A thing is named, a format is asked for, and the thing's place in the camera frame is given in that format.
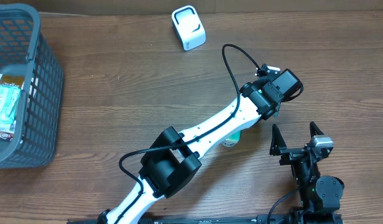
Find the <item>green lid white jar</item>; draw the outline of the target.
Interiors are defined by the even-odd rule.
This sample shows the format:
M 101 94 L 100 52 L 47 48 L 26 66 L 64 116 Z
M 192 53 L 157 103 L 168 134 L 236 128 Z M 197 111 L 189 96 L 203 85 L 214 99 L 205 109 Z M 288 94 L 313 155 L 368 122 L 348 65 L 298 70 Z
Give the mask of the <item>green lid white jar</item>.
M 241 135 L 242 135 L 242 131 L 238 131 L 230 136 L 228 136 L 222 143 L 221 145 L 225 146 L 225 147 L 233 147 L 235 146 L 240 138 L 241 138 Z

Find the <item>green wet wipes pack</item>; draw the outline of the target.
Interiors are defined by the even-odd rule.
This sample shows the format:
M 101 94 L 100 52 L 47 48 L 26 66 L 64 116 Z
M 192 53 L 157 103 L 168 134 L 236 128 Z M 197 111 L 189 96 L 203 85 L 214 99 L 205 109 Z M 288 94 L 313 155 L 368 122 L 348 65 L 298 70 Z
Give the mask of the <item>green wet wipes pack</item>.
M 14 134 L 17 104 L 21 89 L 13 85 L 0 85 L 0 131 Z

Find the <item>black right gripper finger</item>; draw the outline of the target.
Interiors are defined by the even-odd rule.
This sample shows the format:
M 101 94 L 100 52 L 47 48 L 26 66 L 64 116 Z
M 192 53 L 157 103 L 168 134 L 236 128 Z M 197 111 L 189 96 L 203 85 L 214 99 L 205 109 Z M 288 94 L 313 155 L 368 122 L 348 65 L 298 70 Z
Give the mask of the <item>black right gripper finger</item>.
M 287 145 L 281 135 L 280 129 L 276 124 L 272 125 L 272 140 L 269 154 L 271 156 L 280 156 L 281 151 L 286 150 Z
M 310 136 L 324 135 L 320 128 L 315 124 L 314 121 L 310 122 Z

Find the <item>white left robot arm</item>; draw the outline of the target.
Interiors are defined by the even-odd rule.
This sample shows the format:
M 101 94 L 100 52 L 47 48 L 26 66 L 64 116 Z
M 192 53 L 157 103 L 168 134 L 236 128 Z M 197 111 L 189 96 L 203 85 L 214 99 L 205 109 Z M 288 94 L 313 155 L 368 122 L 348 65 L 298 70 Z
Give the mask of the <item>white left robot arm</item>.
M 238 89 L 237 98 L 210 119 L 177 132 L 165 129 L 148 149 L 140 153 L 142 167 L 136 185 L 113 210 L 102 212 L 98 223 L 137 223 L 158 200 L 170 198 L 192 180 L 204 155 L 243 129 L 279 112 L 281 103 L 300 95 L 303 84 L 289 69 L 268 68 L 258 79 Z

